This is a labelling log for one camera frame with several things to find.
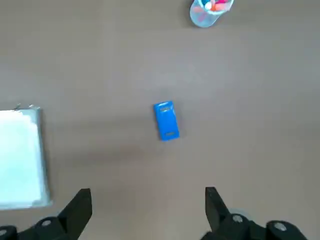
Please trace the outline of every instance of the clear plastic container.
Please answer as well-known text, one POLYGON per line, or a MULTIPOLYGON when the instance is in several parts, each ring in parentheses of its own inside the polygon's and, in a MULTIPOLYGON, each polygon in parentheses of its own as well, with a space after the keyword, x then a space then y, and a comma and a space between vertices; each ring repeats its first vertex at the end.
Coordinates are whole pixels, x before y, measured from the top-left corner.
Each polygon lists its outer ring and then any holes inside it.
POLYGON ((206 9, 202 0, 194 0, 190 7, 190 18, 192 22, 200 28, 208 28, 212 26, 217 19, 230 10, 234 0, 228 2, 228 9, 221 11, 211 11, 206 9))

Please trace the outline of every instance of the small blue toy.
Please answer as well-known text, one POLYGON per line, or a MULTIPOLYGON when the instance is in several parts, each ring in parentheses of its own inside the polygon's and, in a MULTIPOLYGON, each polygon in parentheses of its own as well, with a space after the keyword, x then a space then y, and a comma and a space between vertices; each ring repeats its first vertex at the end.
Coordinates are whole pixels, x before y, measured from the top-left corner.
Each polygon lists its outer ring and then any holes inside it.
POLYGON ((174 103, 164 101, 153 106, 160 138, 163 141, 179 138, 179 128, 177 124, 174 103))

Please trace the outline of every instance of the clear plastic cup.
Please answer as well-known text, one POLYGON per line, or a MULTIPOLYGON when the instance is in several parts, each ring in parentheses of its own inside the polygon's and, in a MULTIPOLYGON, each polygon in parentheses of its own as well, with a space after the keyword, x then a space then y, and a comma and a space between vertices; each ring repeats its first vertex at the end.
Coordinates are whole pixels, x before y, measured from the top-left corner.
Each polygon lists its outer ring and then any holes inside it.
POLYGON ((234 0, 231 0, 226 10, 211 11, 205 8, 202 0, 194 0, 190 7, 190 18, 198 27, 208 28, 212 26, 222 14, 229 11, 233 3, 234 0))

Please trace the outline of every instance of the blue block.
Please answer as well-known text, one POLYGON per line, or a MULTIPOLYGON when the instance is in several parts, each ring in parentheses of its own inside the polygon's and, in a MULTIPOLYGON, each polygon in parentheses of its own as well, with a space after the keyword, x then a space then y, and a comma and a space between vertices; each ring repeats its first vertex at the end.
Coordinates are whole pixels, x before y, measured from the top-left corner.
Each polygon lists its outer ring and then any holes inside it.
POLYGON ((180 134, 174 103, 172 101, 165 101, 157 103, 153 107, 160 138, 163 141, 179 138, 180 134))

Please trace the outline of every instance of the blue object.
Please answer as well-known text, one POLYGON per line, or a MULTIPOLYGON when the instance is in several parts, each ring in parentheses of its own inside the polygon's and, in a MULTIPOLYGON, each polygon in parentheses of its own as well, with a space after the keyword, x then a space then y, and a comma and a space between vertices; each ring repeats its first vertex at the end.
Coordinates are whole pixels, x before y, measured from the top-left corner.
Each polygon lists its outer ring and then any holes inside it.
POLYGON ((165 101, 157 103, 153 107, 160 138, 163 141, 179 138, 180 134, 174 103, 172 101, 165 101))
POLYGON ((212 26, 222 14, 230 10, 234 0, 229 0, 229 8, 221 11, 211 11, 210 9, 206 9, 205 4, 208 2, 211 1, 194 0, 190 7, 190 18, 192 22, 200 28, 208 28, 212 26))

